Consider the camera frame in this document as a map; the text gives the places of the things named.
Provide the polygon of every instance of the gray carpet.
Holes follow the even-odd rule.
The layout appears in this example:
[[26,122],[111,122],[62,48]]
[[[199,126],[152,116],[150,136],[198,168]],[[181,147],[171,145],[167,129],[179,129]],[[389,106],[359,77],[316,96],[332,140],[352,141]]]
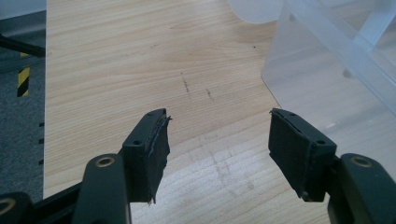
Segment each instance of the gray carpet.
[[[43,13],[38,16],[39,22],[43,21],[43,15],[45,21]],[[22,22],[21,18],[0,21],[0,33],[44,47],[45,24],[41,28],[12,30],[23,27]],[[2,62],[20,58],[16,51],[0,49]],[[0,194],[23,191],[37,202],[43,197],[45,63],[31,66],[29,92],[17,97],[20,70],[0,73]]]

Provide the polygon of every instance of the white plastic box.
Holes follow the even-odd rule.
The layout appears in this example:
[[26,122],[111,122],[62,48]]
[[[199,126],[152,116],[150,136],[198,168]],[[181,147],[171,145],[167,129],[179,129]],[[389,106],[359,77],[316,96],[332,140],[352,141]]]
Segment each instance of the white plastic box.
[[262,77],[282,108],[328,135],[337,155],[396,179],[396,1],[285,0]]

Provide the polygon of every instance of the wood grain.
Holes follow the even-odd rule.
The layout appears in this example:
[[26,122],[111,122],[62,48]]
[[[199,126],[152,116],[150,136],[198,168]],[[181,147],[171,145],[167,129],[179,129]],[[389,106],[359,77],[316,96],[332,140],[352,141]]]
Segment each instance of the wood grain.
[[277,107],[261,69],[276,24],[226,1],[48,1],[45,196],[117,152],[141,117],[167,108],[171,154],[157,203],[134,223],[328,223],[268,155]]

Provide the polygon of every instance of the light wood tabletop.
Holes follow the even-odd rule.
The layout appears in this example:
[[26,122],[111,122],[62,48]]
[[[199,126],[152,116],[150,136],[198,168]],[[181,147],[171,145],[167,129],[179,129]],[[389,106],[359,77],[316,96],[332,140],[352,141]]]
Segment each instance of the light wood tabletop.
[[49,0],[47,17],[46,197],[164,107],[171,153],[134,223],[329,223],[269,157],[275,22],[240,21],[225,0]]

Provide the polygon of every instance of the yellow and black tape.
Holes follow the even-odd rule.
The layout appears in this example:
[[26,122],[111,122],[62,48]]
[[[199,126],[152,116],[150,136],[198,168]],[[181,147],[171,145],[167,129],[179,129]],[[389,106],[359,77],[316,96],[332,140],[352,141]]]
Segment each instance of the yellow and black tape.
[[[28,54],[21,53],[21,57],[26,57],[26,56],[28,56]],[[29,76],[30,76],[30,67],[25,67],[18,73],[17,97],[27,96],[29,94]]]

